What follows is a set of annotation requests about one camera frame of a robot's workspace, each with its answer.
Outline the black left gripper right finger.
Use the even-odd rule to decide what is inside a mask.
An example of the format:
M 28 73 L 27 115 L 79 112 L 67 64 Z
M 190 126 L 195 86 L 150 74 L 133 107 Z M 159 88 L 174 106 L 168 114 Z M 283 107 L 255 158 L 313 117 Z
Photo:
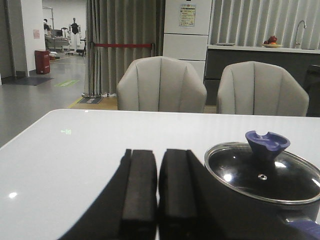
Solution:
M 167 149 L 160 167 L 162 240 L 248 240 L 237 194 L 209 173 L 190 150 Z

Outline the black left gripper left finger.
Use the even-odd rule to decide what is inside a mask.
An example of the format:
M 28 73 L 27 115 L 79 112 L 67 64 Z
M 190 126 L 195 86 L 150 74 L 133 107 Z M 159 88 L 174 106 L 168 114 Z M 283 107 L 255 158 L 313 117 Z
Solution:
M 153 240 L 157 166 L 151 150 L 127 149 L 111 180 L 62 240 Z

